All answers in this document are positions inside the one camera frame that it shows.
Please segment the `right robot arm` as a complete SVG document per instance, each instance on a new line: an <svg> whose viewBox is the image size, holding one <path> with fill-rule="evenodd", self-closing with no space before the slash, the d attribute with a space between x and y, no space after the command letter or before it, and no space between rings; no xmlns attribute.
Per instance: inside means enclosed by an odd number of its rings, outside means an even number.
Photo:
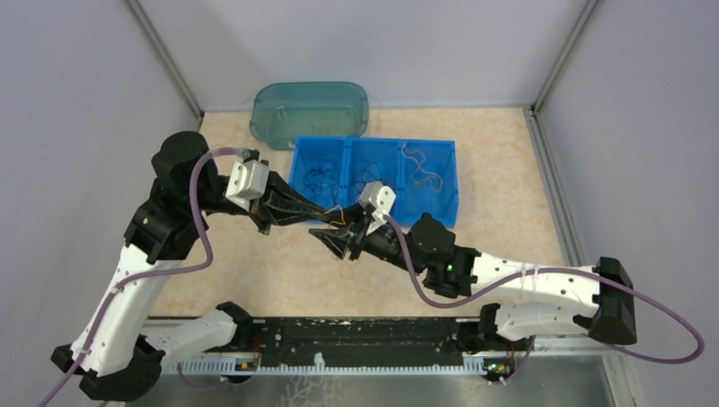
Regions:
<svg viewBox="0 0 719 407"><path fill-rule="evenodd" d="M477 337L499 349L533 336L586 335L612 345L638 341L633 283L618 259L595 265L536 265L456 244L456 235L428 213L402 232L383 213L309 234L339 259L370 254L406 270L417 295L436 309L482 303Z"/></svg>

